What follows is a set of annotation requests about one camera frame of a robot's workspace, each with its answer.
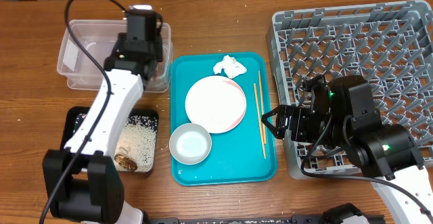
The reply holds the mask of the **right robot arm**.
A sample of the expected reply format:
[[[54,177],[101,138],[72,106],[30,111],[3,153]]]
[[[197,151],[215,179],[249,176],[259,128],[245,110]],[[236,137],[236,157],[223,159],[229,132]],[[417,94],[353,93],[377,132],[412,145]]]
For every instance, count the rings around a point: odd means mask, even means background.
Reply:
[[[304,81],[311,94],[308,107],[279,105],[262,115],[270,133],[298,143],[338,148],[362,172],[360,176],[308,172],[313,157],[302,159],[303,175],[320,179],[368,181],[396,223],[432,222],[432,186],[424,158],[410,132],[400,124],[385,125],[375,107],[371,86],[360,75],[326,81],[318,75]]]

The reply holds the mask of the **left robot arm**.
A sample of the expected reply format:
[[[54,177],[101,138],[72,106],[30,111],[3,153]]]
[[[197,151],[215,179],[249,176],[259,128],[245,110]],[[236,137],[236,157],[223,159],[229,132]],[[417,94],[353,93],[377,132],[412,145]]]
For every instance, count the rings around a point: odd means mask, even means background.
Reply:
[[[134,105],[162,57],[162,16],[151,9],[126,11],[109,57],[98,68],[103,82],[84,121],[62,150],[43,159],[47,203],[41,213],[79,223],[147,223],[147,214],[124,199],[113,157]]]

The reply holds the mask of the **brown food scrap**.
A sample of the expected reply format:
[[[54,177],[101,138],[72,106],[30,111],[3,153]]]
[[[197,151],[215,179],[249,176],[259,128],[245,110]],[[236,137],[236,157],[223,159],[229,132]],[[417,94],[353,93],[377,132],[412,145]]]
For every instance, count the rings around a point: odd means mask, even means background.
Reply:
[[[124,170],[134,172],[137,170],[137,164],[122,154],[116,154],[114,161]]]

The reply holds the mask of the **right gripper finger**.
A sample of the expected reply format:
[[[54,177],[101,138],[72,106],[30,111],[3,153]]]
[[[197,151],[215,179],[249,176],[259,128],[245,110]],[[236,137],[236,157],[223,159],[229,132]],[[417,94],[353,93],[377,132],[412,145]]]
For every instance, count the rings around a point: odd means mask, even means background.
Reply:
[[[264,113],[261,116],[261,122],[265,126],[273,125],[269,120],[273,117],[276,118],[276,121],[278,121],[281,118],[281,106],[277,106],[276,108],[272,109],[269,112]]]
[[[274,136],[274,138],[276,139],[283,139],[286,135],[286,131],[288,130],[287,126],[281,126],[281,125],[270,125],[267,126],[268,130],[271,132],[271,134]]]

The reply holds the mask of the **small grey bowl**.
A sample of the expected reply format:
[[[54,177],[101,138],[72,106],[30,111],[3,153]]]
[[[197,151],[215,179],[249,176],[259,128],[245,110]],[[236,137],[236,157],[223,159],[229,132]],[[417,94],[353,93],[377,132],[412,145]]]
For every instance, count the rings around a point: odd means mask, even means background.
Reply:
[[[204,127],[186,123],[172,132],[168,146],[177,162],[193,165],[207,158],[212,148],[212,139]]]

